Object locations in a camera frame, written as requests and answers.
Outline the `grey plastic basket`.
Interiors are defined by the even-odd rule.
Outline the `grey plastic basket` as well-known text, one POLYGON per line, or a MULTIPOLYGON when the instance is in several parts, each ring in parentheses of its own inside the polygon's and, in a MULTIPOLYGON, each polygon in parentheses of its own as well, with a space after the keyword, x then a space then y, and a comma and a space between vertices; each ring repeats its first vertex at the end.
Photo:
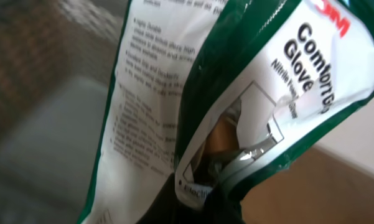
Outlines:
POLYGON ((125 0, 0 0, 0 223, 76 223, 125 0))

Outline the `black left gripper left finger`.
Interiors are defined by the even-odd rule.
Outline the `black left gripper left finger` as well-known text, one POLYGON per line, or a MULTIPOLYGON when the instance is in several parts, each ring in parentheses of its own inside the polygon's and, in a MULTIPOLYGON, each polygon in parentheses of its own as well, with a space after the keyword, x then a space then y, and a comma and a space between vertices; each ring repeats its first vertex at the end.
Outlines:
POLYGON ((175 194, 175 175, 171 174, 147 212, 137 224, 203 224, 202 212, 192 210, 179 202, 175 194))

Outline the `3M comfort grip gloves pack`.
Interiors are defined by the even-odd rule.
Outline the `3M comfort grip gloves pack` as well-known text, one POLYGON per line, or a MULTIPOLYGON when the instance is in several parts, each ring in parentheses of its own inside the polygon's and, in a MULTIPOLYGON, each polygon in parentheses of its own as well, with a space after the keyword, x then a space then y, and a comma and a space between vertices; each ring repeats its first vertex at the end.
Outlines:
POLYGON ((127 4, 79 223, 239 204, 374 97, 374 1, 127 4))

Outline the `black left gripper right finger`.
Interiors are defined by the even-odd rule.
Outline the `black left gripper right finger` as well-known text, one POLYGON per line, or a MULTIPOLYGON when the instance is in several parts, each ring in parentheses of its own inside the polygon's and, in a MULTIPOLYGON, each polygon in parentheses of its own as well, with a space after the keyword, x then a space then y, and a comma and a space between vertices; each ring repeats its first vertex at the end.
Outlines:
POLYGON ((208 224, 245 224, 241 205, 230 201, 220 185, 216 186, 205 201, 203 222, 208 224))

